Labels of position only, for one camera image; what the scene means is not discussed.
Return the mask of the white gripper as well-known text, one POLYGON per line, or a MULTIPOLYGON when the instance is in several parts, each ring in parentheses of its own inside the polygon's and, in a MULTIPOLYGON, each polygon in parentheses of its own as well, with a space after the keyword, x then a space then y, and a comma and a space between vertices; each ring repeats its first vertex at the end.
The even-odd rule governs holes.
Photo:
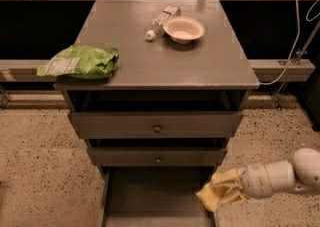
POLYGON ((262 164, 250 164, 245 169, 233 168, 223 172, 216 172, 211 178, 211 184, 235 185, 239 182, 240 177, 240 183, 245 192, 240 188, 229 189, 220 199, 220 205, 244 203, 249 197, 263 199, 272 196, 270 180, 262 164))

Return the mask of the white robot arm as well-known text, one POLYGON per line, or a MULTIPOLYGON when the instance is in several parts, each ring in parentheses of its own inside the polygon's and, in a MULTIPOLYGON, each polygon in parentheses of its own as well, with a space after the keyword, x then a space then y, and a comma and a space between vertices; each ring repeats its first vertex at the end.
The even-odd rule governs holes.
POLYGON ((293 153, 291 162, 253 163, 216 172, 211 178, 210 188, 219 196, 219 204, 250 198, 265 199, 277 193, 318 195, 320 152, 301 148, 293 153))

